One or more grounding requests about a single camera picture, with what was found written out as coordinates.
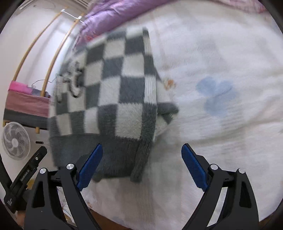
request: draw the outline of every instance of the bed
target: bed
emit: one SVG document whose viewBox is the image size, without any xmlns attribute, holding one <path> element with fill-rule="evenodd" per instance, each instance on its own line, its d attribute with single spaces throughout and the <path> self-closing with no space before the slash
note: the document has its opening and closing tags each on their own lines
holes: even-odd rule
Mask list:
<svg viewBox="0 0 283 230">
<path fill-rule="evenodd" d="M 147 27 L 179 114 L 157 138 L 142 182 L 91 182 L 82 191 L 88 206 L 131 229 L 182 229 L 203 194 L 181 158 L 188 142 L 224 170 L 244 168 L 267 217 L 283 197 L 283 35 L 270 14 L 180 0 L 122 27 L 130 25 Z"/>
</svg>

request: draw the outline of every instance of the gray and white checkered fabric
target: gray and white checkered fabric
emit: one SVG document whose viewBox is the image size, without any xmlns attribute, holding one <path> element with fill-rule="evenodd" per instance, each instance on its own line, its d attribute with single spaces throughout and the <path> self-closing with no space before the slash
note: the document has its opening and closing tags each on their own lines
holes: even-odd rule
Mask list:
<svg viewBox="0 0 283 230">
<path fill-rule="evenodd" d="M 140 181 L 155 136 L 178 112 L 154 67 L 148 31 L 102 35 L 67 58 L 60 74 L 50 106 L 56 165 L 75 162 L 101 143 L 96 180 L 131 176 Z"/>
</svg>

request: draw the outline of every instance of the purple fabric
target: purple fabric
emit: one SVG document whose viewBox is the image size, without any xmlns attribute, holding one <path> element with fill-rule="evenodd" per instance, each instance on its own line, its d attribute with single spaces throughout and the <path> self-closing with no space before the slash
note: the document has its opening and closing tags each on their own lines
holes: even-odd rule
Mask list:
<svg viewBox="0 0 283 230">
<path fill-rule="evenodd" d="M 123 22 L 173 0 L 102 0 L 86 15 L 77 45 L 110 31 Z"/>
</svg>

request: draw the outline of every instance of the pink patterned fabric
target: pink patterned fabric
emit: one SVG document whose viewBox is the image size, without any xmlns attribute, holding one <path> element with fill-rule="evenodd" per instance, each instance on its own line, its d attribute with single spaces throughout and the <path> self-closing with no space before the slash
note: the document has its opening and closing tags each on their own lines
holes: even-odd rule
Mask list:
<svg viewBox="0 0 283 230">
<path fill-rule="evenodd" d="M 233 6 L 250 13 L 261 13 L 266 11 L 266 8 L 258 0 L 214 0 L 214 1 Z"/>
</svg>

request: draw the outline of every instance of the electric fan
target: electric fan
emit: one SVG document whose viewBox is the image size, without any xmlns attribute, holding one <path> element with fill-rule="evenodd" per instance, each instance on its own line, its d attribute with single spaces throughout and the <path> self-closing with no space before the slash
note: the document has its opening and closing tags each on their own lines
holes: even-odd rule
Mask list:
<svg viewBox="0 0 283 230">
<path fill-rule="evenodd" d="M 25 159 L 31 148 L 27 131 L 17 122 L 6 124 L 2 134 L 2 144 L 7 155 L 17 161 Z"/>
</svg>

